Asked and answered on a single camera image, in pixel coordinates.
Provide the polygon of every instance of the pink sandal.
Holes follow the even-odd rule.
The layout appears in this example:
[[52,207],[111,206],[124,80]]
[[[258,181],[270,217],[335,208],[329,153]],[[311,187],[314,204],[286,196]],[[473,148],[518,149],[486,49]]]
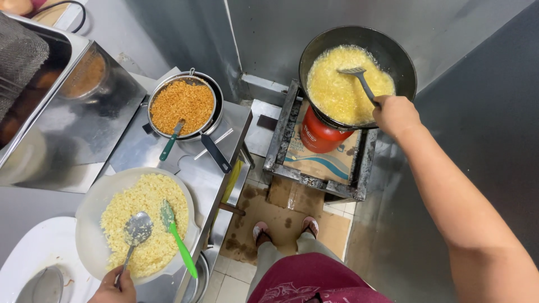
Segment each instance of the pink sandal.
[[303,225],[305,224],[305,222],[307,222],[307,221],[313,222],[313,224],[314,224],[314,229],[316,230],[316,232],[314,232],[314,230],[312,230],[312,229],[310,228],[309,224],[307,224],[307,227],[304,228],[303,231],[301,231],[301,233],[304,233],[304,232],[306,232],[307,230],[309,230],[309,231],[313,234],[314,238],[316,239],[316,237],[318,236],[318,223],[316,222],[315,218],[313,218],[313,217],[306,217],[305,219],[303,219],[303,222],[301,223],[301,226],[303,226]]
[[270,239],[270,242],[273,242],[273,239],[271,238],[271,236],[266,232],[266,230],[268,230],[268,225],[262,221],[258,222],[257,224],[254,225],[254,228],[253,228],[253,239],[254,239],[254,244],[258,247],[258,240],[260,239],[260,237],[262,235],[266,235],[266,237],[268,237]]

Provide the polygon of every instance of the forearm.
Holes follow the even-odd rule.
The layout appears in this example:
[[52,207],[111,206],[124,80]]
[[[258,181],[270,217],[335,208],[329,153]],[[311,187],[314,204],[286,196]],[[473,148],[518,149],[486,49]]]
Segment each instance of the forearm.
[[520,246],[500,215],[421,126],[397,139],[421,197],[448,245]]

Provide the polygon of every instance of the person's left hand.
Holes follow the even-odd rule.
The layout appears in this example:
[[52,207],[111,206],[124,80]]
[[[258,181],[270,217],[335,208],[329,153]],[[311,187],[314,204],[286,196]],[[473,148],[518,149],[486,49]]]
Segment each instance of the person's left hand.
[[101,281],[98,290],[88,303],[136,303],[136,290],[129,270],[120,276],[120,291],[114,287],[116,276],[122,271],[123,265],[109,271]]

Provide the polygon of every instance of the hand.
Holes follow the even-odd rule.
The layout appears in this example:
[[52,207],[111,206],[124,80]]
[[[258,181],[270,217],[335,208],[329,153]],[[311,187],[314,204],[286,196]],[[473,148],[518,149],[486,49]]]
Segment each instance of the hand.
[[372,116],[380,129],[393,139],[397,140],[402,134],[410,129],[422,126],[419,113],[413,103],[406,97],[377,96],[374,100],[382,106],[372,111]]
[[136,290],[129,270],[126,270],[120,276],[120,291],[114,287],[116,276],[122,271],[123,265],[109,271],[94,296],[88,303],[136,303]]

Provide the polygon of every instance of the red gas cylinder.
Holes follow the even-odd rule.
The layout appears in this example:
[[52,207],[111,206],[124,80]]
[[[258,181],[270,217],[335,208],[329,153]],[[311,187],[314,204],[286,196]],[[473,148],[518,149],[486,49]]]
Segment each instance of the red gas cylinder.
[[317,154],[328,153],[339,147],[354,131],[341,132],[326,126],[314,115],[310,107],[301,123],[301,142],[305,147]]

